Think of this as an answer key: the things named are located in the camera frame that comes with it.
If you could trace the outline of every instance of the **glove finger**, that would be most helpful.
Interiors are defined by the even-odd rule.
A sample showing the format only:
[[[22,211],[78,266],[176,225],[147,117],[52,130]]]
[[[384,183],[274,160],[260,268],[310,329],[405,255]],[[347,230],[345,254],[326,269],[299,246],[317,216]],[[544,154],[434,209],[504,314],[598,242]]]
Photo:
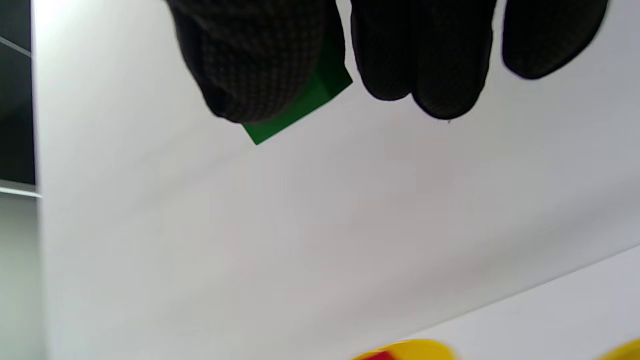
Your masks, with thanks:
[[[183,58],[211,111],[257,122],[295,100],[316,67],[325,1],[168,0]]]
[[[415,102],[443,120],[475,105],[489,69],[495,0],[413,0]]]
[[[375,98],[393,101],[412,89],[410,0],[351,0],[358,71]]]
[[[595,37],[607,0],[510,0],[502,59],[515,74],[539,79],[560,69]]]

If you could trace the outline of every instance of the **black glove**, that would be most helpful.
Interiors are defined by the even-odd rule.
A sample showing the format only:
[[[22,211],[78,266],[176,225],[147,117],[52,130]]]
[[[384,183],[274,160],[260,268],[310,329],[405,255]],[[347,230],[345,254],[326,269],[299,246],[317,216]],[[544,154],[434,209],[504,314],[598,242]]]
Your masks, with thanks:
[[[278,115],[313,73],[325,37],[344,44],[333,0],[168,0],[185,61],[210,109],[232,122]],[[381,100],[413,95],[438,119],[484,87],[495,0],[351,0],[358,70]],[[607,0],[509,0],[502,57],[538,79],[595,36]]]

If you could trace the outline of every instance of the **yellow toy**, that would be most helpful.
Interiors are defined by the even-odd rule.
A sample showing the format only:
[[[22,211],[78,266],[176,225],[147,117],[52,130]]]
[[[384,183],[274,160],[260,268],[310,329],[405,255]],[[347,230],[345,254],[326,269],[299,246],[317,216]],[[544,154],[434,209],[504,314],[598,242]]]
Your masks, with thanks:
[[[456,360],[456,356],[439,341],[417,339],[381,347],[353,360]],[[600,360],[640,360],[640,339],[612,350]]]
[[[622,345],[600,360],[640,360],[640,339]]]
[[[408,340],[364,353],[353,360],[455,360],[453,351],[435,340]]]

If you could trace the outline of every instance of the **white table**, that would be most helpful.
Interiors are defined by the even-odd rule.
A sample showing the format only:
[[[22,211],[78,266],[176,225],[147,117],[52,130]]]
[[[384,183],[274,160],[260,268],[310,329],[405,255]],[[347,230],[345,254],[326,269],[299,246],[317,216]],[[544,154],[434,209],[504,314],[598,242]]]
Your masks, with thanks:
[[[640,244],[637,1],[543,81],[494,49],[451,124],[349,52],[354,85],[258,147],[162,1],[34,9],[51,360],[345,360]]]

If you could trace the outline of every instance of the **black panel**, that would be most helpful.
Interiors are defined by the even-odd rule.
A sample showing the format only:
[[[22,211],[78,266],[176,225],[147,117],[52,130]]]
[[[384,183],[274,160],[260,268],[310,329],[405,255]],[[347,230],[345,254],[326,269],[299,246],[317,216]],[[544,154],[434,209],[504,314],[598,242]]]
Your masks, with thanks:
[[[21,3],[25,2],[0,0],[0,33],[5,31],[2,35],[17,44],[25,40],[20,21],[29,18],[7,17],[6,11],[20,14]],[[35,184],[31,103],[31,58],[0,44],[0,179]]]
[[[0,37],[31,50],[29,0],[0,0]]]

